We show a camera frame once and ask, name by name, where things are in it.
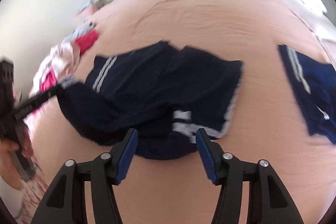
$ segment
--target metal bolt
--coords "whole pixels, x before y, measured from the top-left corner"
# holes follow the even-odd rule
[[[233,155],[231,153],[224,153],[223,158],[226,160],[231,160],[233,158]]]
[[[65,162],[65,166],[72,166],[72,165],[74,165],[75,164],[75,161],[74,160],[67,160],[66,162]]]
[[[111,158],[111,155],[110,155],[110,153],[103,153],[103,154],[100,155],[100,158],[102,160],[107,160],[107,159]]]
[[[259,164],[260,164],[261,166],[263,166],[263,167],[267,167],[267,166],[269,165],[268,161],[266,161],[266,160],[261,160],[261,161],[259,162]]]

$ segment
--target pink bedsheet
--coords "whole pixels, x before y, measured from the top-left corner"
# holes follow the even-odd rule
[[[100,37],[80,61],[75,75],[81,80],[96,54],[118,54],[161,39],[243,60],[231,128],[219,143],[241,160],[269,160],[304,222],[318,222],[336,193],[336,146],[308,135],[276,45],[287,44],[320,62],[328,57],[281,0],[116,0],[92,20]],[[33,146],[50,179],[67,159],[87,161],[109,150],[80,137],[56,99],[45,107]],[[246,221],[246,186],[240,223]],[[210,223],[220,191],[207,180],[198,153],[172,161],[135,156],[126,180],[114,189],[125,224]],[[94,223],[87,190],[89,223]]]

